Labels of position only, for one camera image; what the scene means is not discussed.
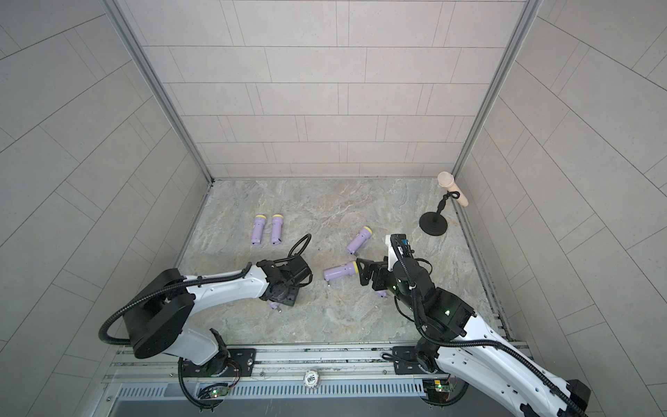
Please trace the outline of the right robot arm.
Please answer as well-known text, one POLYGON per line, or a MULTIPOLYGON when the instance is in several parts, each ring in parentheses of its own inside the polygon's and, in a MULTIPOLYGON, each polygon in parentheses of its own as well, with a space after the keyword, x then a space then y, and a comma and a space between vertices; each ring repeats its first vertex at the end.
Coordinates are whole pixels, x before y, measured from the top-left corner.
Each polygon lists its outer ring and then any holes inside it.
POLYGON ((591 391, 537 365, 457 295, 437 287, 420 259, 357 259, 361 284, 410 309, 420 333, 415 358, 427 373, 460 378, 515 416, 584 416, 591 391))

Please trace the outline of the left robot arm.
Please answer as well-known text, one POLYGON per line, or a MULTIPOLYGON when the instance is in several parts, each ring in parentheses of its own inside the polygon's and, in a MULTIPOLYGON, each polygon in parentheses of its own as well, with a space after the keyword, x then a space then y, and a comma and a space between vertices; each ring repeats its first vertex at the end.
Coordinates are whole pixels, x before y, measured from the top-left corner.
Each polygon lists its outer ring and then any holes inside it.
POLYGON ((259 299, 274 308, 292 307, 300 289, 313 281, 302 257, 311 239, 311 234, 302 236, 285 258, 250 262, 238 271, 184 276, 179 269, 166 269, 106 319, 98 339, 131 347, 137 359, 168 354, 182 364, 220 375, 231 362, 229 349, 217 330, 190 324, 191 316, 246 299, 259 299))

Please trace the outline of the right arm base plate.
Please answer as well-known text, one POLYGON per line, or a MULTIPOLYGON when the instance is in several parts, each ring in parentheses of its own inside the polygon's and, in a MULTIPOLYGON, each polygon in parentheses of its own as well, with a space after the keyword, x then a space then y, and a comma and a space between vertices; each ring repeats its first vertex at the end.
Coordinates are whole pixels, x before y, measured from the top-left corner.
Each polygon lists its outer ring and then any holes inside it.
POLYGON ((433 362, 433 365, 435 366, 433 371, 425 370, 425 368, 420 366, 418 353, 426 354, 427 359, 431 358, 435 360, 436 357, 441 358, 439 350, 440 347, 437 346, 394 346, 390 352, 383 352, 381 354, 381 359, 392 363, 396 375, 424 375, 425 377, 429 375, 432 378, 435 376, 446 375, 450 375, 451 377, 461 377, 461 374, 452 374, 449 371, 444 371, 435 361, 433 362))

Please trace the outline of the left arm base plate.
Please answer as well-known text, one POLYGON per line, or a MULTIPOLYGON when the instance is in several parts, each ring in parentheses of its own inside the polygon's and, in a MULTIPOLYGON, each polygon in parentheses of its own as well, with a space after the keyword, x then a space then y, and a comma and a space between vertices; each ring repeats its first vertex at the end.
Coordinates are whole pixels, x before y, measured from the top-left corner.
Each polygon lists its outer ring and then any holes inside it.
POLYGON ((181 374, 186 378, 234 378, 250 377, 255 365, 255 349, 229 349, 227 354, 217 354, 211 361, 197 366, 184 361, 181 374))

